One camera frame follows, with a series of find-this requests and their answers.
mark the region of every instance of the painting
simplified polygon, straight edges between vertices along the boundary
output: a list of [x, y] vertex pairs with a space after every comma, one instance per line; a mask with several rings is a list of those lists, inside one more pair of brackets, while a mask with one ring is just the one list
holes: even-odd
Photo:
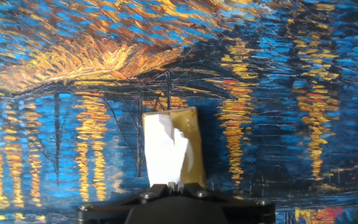
[[209, 188], [358, 223], [356, 0], [0, 0], [0, 223], [147, 189], [142, 114], [189, 106]]

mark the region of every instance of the canvas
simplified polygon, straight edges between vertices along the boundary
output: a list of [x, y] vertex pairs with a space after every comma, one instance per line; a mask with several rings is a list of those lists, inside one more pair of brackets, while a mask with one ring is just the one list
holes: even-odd
[[142, 114], [189, 106], [209, 188], [358, 223], [350, 0], [0, 0], [0, 223], [147, 189]]

